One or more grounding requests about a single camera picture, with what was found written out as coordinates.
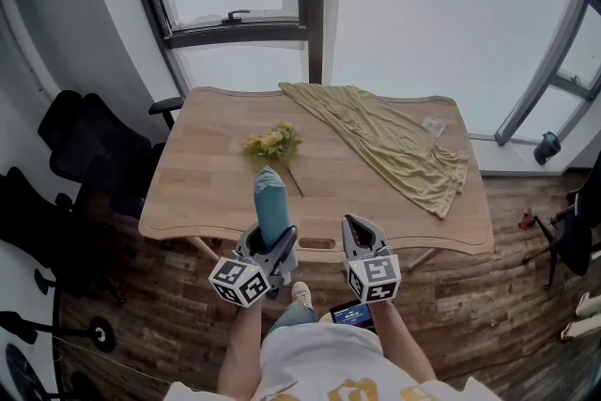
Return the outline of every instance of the wooden table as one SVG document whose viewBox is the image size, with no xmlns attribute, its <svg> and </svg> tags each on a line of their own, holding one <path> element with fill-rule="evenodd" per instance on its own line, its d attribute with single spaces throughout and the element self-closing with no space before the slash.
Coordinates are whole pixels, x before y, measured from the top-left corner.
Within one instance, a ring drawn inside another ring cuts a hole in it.
<svg viewBox="0 0 601 401">
<path fill-rule="evenodd" d="M 493 246 L 484 185 L 465 125 L 449 98 L 387 99 L 418 122 L 439 117 L 448 125 L 439 144 L 469 156 L 468 178 L 444 221 L 419 208 L 365 163 L 334 130 L 282 92 L 194 89 L 162 153 L 140 219 L 149 238 L 198 236 L 238 239 L 256 221 L 254 174 L 265 161 L 242 155 L 240 143 L 288 121 L 302 144 L 291 162 L 305 196 L 277 162 L 299 229 L 299 261 L 341 262 L 341 220 L 355 214 L 379 225 L 394 249 L 429 248 L 409 268 L 440 250 L 480 254 Z"/>
</svg>

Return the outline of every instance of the window handle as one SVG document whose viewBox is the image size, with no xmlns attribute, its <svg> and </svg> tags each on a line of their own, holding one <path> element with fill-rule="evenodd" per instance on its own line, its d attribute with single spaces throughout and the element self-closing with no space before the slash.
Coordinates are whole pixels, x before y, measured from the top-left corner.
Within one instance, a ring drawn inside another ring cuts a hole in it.
<svg viewBox="0 0 601 401">
<path fill-rule="evenodd" d="M 238 23 L 242 22 L 241 17 L 234 17 L 234 14 L 250 14 L 250 10 L 242 9 L 242 10 L 232 10 L 231 12 L 227 12 L 227 19 L 222 19 L 222 23 Z"/>
</svg>

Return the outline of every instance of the jeans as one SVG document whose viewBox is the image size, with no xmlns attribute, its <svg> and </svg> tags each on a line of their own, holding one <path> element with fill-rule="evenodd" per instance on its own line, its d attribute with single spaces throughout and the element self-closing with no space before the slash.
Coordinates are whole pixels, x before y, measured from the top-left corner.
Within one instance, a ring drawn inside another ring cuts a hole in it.
<svg viewBox="0 0 601 401">
<path fill-rule="evenodd" d="M 309 322 L 317 322 L 316 312 L 305 306 L 302 302 L 294 301 L 290 303 L 280 318 L 271 326 L 271 329 L 267 331 L 267 335 L 283 326 L 296 326 L 297 324 L 306 324 Z"/>
</svg>

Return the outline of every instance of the window frame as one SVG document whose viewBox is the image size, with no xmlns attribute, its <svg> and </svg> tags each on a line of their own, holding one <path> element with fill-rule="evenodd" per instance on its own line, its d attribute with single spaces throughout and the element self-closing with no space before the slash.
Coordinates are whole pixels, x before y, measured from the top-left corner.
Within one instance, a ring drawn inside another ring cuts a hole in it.
<svg viewBox="0 0 601 401">
<path fill-rule="evenodd" d="M 568 0 L 560 25 L 550 42 L 546 54 L 541 59 L 537 71 L 534 73 L 530 85 L 526 88 L 513 111 L 494 134 L 494 139 L 499 146 L 504 146 L 509 141 L 520 144 L 537 144 L 538 141 L 514 136 L 550 85 L 584 99 L 584 102 L 570 115 L 559 131 L 555 132 L 560 140 L 565 139 L 567 134 L 576 127 L 599 95 L 601 91 L 601 69 L 599 69 L 596 79 L 588 88 L 576 84 L 559 72 L 562 62 L 578 34 L 588 7 L 594 8 L 601 15 L 601 0 Z"/>
<path fill-rule="evenodd" d="M 173 50 L 207 44 L 305 40 L 308 49 L 309 83 L 321 84 L 324 0 L 298 1 L 298 18 L 244 18 L 236 23 L 178 30 L 172 29 L 162 0 L 142 0 L 142 4 L 162 57 L 174 78 L 179 93 L 185 96 L 190 89 Z"/>
</svg>

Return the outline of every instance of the black and white marker cube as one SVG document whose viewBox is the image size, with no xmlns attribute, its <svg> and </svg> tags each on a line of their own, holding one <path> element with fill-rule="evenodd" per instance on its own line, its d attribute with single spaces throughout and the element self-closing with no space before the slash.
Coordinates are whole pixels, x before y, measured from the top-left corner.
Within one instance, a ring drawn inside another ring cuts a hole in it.
<svg viewBox="0 0 601 401">
<path fill-rule="evenodd" d="M 269 289 L 267 275 L 256 264 L 246 264 L 222 257 L 208 277 L 224 301 L 249 307 Z"/>
<path fill-rule="evenodd" d="M 347 282 L 361 302 L 392 300 L 401 285 L 398 256 L 346 260 Z"/>
</svg>

